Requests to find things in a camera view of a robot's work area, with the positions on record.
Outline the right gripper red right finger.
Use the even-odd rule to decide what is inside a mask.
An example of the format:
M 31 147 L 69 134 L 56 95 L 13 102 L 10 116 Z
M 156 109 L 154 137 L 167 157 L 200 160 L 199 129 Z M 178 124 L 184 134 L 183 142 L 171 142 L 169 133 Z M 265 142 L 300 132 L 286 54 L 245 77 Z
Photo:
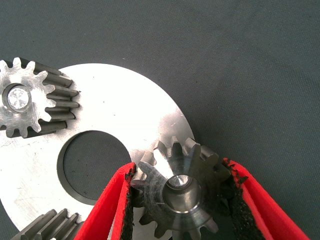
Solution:
M 226 157 L 223 163 L 231 167 L 235 184 L 242 190 L 242 199 L 266 240 L 309 239 L 245 167 Z

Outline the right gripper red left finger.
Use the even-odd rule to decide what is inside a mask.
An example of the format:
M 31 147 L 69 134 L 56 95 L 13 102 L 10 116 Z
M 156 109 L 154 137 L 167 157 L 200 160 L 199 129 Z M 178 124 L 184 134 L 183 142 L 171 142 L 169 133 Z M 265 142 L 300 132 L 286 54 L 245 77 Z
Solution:
M 131 240 L 133 206 L 131 180 L 135 163 L 120 167 L 100 195 L 88 218 L 75 236 L 76 240 Z

